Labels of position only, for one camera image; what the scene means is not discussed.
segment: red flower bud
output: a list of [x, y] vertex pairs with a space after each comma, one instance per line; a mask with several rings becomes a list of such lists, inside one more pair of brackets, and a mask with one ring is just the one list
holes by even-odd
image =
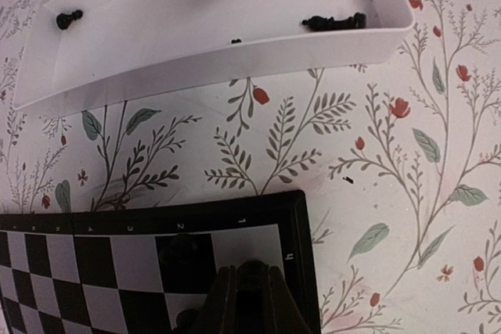
[[411, 7], [413, 7], [414, 9], [420, 9], [420, 11], [423, 10], [423, 2], [421, 0], [409, 0], [409, 4]]
[[442, 31], [438, 27], [433, 27], [433, 34], [440, 38], [442, 36]]
[[370, 306], [375, 307], [379, 303], [379, 299], [381, 298], [379, 293], [373, 293], [373, 296], [370, 298]]
[[41, 198], [41, 204], [45, 209], [48, 209], [50, 207], [50, 198], [45, 195]]
[[482, 260], [482, 257], [478, 256], [477, 258], [475, 258], [473, 261], [473, 266], [475, 266], [476, 271], [483, 271], [484, 270], [484, 260]]
[[255, 88], [252, 91], [252, 95], [254, 96], [254, 99], [262, 105], [269, 102], [268, 94], [266, 94], [266, 92], [261, 88]]
[[359, 137], [355, 141], [355, 146], [358, 150], [363, 150], [363, 148], [366, 146], [366, 142], [363, 141], [363, 138]]
[[457, 66], [456, 73], [463, 82], [468, 82], [471, 79], [471, 76], [468, 74], [468, 68], [466, 68], [466, 66]]
[[390, 105], [390, 111], [398, 119], [403, 119], [410, 114], [409, 103], [404, 101], [402, 98], [397, 98], [395, 105]]

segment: white tray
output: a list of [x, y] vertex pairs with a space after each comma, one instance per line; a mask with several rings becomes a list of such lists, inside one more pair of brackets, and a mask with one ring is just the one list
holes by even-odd
[[[83, 18], [60, 31], [56, 15], [75, 9]], [[301, 25], [355, 12], [367, 15], [367, 29]], [[49, 0], [27, 42], [14, 106], [64, 115], [236, 78], [382, 63], [413, 24], [407, 0]], [[237, 38], [243, 43], [231, 45]]]

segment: floral tablecloth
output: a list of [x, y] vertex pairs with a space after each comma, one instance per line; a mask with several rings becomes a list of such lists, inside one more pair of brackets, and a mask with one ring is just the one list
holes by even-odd
[[409, 2], [417, 24], [385, 64], [53, 119], [12, 108], [39, 0], [2, 0], [2, 211], [303, 189], [324, 333], [501, 332], [501, 0]]

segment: tablecloth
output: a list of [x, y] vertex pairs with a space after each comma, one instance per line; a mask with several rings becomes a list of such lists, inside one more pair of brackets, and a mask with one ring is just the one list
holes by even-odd
[[12, 104], [39, 1], [0, 2], [4, 213], [302, 189], [324, 333], [501, 332], [501, 0], [409, 0], [417, 23], [385, 64], [60, 118]]

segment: floral pattern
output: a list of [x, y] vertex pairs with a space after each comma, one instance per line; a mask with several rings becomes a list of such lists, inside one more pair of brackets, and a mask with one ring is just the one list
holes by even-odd
[[385, 64], [59, 118], [13, 109], [38, 3], [0, 0], [3, 212], [303, 189], [324, 334], [501, 333], [501, 0], [409, 0], [416, 25]]

